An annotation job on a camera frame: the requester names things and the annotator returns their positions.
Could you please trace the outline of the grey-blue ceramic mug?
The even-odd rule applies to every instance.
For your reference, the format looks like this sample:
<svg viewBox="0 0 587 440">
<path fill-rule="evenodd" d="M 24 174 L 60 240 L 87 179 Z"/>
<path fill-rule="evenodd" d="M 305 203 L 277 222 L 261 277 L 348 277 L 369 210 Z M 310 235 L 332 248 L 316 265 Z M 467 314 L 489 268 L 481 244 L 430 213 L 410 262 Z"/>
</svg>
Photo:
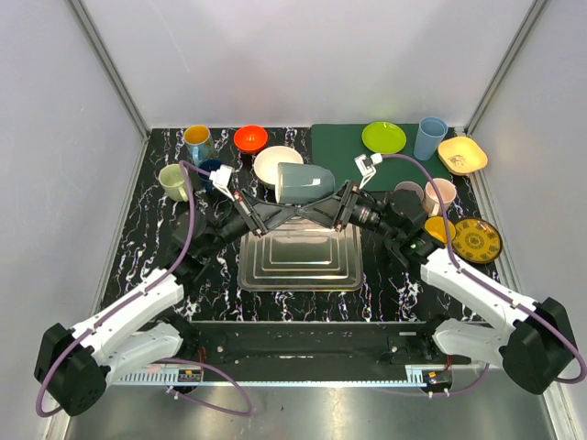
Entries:
<svg viewBox="0 0 587 440">
<path fill-rule="evenodd" d="M 334 174 L 313 164 L 280 162 L 275 197 L 278 204 L 308 204 L 335 191 Z"/>
</svg>

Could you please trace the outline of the dark blue mug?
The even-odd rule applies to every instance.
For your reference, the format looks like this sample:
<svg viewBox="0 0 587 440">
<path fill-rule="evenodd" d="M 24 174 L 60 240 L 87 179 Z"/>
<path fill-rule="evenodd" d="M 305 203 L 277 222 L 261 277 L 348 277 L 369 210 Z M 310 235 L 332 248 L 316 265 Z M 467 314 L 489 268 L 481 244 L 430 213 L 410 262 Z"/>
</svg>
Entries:
<svg viewBox="0 0 587 440">
<path fill-rule="evenodd" d="M 203 160 L 198 166 L 199 171 L 197 172 L 197 175 L 200 179 L 202 187 L 208 194 L 213 193 L 215 190 L 213 182 L 210 178 L 210 174 L 213 171 L 218 171 L 221 166 L 222 161 L 219 159 L 206 159 Z"/>
</svg>

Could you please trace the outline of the light green mug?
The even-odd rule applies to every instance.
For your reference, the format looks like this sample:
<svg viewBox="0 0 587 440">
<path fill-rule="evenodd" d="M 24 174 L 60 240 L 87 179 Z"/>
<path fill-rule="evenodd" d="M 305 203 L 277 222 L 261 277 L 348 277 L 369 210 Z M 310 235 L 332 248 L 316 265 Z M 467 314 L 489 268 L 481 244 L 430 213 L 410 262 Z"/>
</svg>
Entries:
<svg viewBox="0 0 587 440">
<path fill-rule="evenodd" d="M 188 202 L 193 195 L 179 163 L 167 165 L 160 170 L 158 181 L 167 196 L 175 202 Z"/>
</svg>

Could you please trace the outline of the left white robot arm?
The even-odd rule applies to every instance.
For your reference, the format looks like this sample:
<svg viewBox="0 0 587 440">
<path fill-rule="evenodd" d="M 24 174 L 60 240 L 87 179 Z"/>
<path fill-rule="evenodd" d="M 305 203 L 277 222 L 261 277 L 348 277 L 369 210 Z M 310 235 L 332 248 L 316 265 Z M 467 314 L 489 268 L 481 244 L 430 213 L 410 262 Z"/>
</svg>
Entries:
<svg viewBox="0 0 587 440">
<path fill-rule="evenodd" d="M 34 376 L 40 384 L 36 412 L 48 416 L 49 394 L 57 409 L 77 416 L 91 408 L 116 381 L 154 363 L 206 369 L 198 331 L 166 309 L 180 302 L 196 259 L 188 251 L 203 223 L 191 205 L 187 230 L 172 264 L 155 269 L 134 290 L 71 328 L 55 324 L 41 338 Z"/>
</svg>

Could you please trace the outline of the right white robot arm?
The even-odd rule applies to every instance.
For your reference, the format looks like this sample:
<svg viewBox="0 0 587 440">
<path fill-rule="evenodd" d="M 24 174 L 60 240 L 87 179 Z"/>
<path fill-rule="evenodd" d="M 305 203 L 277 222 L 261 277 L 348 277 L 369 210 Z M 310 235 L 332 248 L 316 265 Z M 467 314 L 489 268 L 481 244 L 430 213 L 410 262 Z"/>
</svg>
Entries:
<svg viewBox="0 0 587 440">
<path fill-rule="evenodd" d="M 424 228 L 427 213 L 415 193 L 392 192 L 383 202 L 357 184 L 305 204 L 297 213 L 324 227 L 348 224 L 380 235 L 387 251 L 421 281 L 474 311 L 483 325 L 435 318 L 416 340 L 417 355 L 437 363 L 446 355 L 480 360 L 504 369 L 520 388 L 543 393 L 579 352 L 565 307 L 538 302 L 508 289 L 457 258 Z"/>
</svg>

